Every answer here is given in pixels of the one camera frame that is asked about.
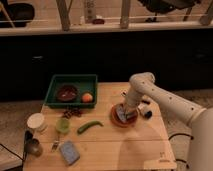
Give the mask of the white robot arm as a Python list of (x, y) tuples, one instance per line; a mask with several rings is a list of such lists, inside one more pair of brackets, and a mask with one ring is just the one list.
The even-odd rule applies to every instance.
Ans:
[(165, 107), (192, 130), (187, 164), (188, 171), (213, 171), (213, 107), (205, 108), (155, 85), (151, 72), (134, 74), (125, 96), (125, 113), (137, 108), (143, 95)]

